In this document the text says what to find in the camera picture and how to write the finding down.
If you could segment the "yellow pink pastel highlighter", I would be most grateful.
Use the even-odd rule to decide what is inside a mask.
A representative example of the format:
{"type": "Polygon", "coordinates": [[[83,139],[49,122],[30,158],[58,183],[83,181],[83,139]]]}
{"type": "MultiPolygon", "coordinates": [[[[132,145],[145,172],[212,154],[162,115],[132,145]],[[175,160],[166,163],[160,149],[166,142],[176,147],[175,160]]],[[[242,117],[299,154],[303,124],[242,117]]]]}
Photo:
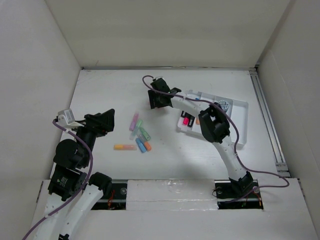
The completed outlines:
{"type": "Polygon", "coordinates": [[[134,144],[115,144],[113,149],[115,151],[136,151],[137,146],[134,144]]]}

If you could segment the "dark green pastel highlighter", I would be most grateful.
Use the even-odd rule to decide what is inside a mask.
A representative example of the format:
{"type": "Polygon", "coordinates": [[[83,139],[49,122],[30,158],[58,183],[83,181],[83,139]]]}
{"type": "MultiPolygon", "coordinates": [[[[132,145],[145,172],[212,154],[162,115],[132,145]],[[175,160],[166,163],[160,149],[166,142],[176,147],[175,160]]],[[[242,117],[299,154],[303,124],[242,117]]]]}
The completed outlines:
{"type": "Polygon", "coordinates": [[[142,134],[142,136],[145,138],[146,141],[150,141],[151,140],[151,136],[148,134],[148,132],[143,127],[140,127],[139,130],[140,130],[140,133],[142,134]]]}

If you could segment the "blue pastel highlighter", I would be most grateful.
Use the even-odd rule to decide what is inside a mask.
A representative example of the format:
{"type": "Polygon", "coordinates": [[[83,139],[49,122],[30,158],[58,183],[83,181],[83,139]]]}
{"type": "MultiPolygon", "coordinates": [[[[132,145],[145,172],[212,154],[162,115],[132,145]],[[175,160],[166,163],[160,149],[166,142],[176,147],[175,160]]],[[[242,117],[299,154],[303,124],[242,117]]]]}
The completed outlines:
{"type": "Polygon", "coordinates": [[[135,142],[142,153],[145,153],[147,151],[144,143],[138,137],[135,139],[135,142]]]}

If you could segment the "orange black highlighter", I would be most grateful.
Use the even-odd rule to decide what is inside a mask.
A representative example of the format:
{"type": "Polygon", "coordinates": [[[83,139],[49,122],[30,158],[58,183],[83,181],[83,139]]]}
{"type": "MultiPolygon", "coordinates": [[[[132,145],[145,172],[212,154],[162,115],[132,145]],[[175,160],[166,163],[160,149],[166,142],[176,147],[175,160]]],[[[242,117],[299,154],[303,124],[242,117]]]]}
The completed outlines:
{"type": "Polygon", "coordinates": [[[188,126],[189,128],[192,128],[193,125],[194,125],[195,120],[196,120],[196,118],[191,115],[191,116],[189,117],[189,121],[188,121],[188,125],[187,125],[187,126],[188,126]]]}

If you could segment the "green black highlighter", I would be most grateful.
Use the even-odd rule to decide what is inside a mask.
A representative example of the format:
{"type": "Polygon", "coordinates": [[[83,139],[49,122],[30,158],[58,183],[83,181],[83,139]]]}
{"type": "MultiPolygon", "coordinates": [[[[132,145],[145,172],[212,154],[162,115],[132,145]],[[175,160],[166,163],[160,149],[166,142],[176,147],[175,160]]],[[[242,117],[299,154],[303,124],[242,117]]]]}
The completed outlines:
{"type": "Polygon", "coordinates": [[[183,111],[182,113],[181,113],[181,117],[185,120],[185,119],[190,119],[190,114],[189,113],[187,113],[187,112],[185,112],[185,111],[183,111]]]}

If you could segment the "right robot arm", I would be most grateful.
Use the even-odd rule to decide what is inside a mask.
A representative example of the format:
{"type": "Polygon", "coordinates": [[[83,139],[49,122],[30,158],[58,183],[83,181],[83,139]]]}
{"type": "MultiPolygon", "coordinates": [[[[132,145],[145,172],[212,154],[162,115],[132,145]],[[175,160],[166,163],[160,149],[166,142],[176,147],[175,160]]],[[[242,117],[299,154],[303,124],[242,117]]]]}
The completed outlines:
{"type": "Polygon", "coordinates": [[[176,87],[170,89],[161,77],[153,77],[146,86],[152,109],[171,107],[199,120],[202,136],[216,148],[225,164],[232,193],[238,198],[246,197],[253,188],[253,177],[238,160],[231,139],[231,120],[219,103],[191,98],[176,87]]]}

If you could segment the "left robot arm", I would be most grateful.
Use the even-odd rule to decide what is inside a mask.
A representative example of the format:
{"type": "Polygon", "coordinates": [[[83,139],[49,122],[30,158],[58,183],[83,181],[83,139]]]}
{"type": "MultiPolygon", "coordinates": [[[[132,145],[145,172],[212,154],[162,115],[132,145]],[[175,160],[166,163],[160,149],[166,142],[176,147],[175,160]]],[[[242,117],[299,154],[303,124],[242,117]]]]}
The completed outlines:
{"type": "Polygon", "coordinates": [[[34,239],[73,240],[92,207],[112,191],[112,178],[92,169],[96,139],[114,130],[115,110],[75,120],[72,110],[65,109],[57,114],[53,125],[72,138],[56,146],[49,196],[44,216],[34,226],[34,239]]]}

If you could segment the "pink black highlighter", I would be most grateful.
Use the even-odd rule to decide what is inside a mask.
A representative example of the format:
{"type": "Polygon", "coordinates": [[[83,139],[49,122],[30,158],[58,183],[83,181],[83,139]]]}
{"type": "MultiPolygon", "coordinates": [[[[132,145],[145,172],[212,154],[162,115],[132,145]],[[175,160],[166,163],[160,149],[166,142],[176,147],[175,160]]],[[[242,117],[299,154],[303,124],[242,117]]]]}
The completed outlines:
{"type": "Polygon", "coordinates": [[[188,124],[189,124],[189,118],[188,117],[185,117],[184,119],[183,119],[183,121],[182,121],[182,124],[184,125],[184,126],[187,126],[188,124]]]}

